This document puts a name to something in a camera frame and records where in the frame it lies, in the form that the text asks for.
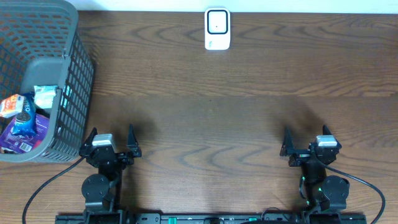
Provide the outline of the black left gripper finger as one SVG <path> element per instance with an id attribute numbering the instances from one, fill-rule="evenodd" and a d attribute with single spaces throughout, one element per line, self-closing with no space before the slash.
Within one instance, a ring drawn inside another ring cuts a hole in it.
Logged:
<path id="1" fill-rule="evenodd" d="M 92 147 L 92 142 L 94 140 L 94 137 L 98 134 L 97 129 L 93 128 L 91 130 L 91 133 L 89 134 L 89 136 L 85 139 L 85 141 L 83 142 L 83 144 L 80 147 L 80 150 L 88 150 Z"/>
<path id="2" fill-rule="evenodd" d="M 127 135 L 127 147 L 133 152 L 137 152 L 139 150 L 139 144 L 134 135 L 134 130 L 133 130 L 132 124 L 129 125 L 129 131 L 128 131 L 128 135 Z"/>

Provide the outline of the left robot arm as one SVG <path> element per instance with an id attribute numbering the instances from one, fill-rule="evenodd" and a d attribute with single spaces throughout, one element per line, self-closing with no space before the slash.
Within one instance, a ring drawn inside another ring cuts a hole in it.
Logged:
<path id="1" fill-rule="evenodd" d="M 128 210 L 120 206 L 123 170 L 132 165 L 135 158 L 142 156 L 133 125 L 129 126 L 127 147 L 126 152 L 116 152 L 113 136 L 98 134 L 96 128 L 93 128 L 81 145 L 81 158 L 98 170 L 96 174 L 87 177 L 81 186 L 85 198 L 85 223 L 135 222 Z"/>

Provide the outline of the purple sanitary pad pack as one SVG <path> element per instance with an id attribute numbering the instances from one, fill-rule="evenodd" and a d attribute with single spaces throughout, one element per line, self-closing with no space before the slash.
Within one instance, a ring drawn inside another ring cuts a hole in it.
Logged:
<path id="1" fill-rule="evenodd" d="M 15 124 L 13 119 L 1 134 L 1 149 L 6 152 L 23 154 L 37 148 L 47 135 L 49 119 L 40 114 L 35 118 L 35 136 L 12 135 Z"/>

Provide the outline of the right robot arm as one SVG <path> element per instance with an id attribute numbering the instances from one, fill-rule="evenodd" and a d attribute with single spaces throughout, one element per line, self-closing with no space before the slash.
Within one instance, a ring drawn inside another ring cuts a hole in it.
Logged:
<path id="1" fill-rule="evenodd" d="M 314 212 L 340 212 L 346 209 L 349 181 L 326 174 L 326 166 L 336 160 L 340 149 L 341 144 L 325 125 L 323 134 L 316 136 L 306 149 L 296 149 L 290 130 L 285 128 L 280 155 L 289 158 L 289 166 L 301 168 L 299 191 Z"/>

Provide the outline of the mint green wipes pack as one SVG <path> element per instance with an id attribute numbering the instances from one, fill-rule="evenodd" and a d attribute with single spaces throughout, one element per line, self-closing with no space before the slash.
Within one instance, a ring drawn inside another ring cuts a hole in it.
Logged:
<path id="1" fill-rule="evenodd" d="M 53 99 L 57 94 L 57 85 L 45 85 L 34 87 L 34 103 L 40 109 L 49 109 L 53 105 Z"/>

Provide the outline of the blue Oreo cookie pack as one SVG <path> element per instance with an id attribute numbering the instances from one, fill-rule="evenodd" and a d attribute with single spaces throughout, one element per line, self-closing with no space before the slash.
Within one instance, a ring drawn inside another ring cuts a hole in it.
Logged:
<path id="1" fill-rule="evenodd" d="M 34 104 L 34 93 L 25 93 L 23 97 L 25 99 L 22 112 L 15 116 L 12 135 L 35 136 L 36 107 Z"/>

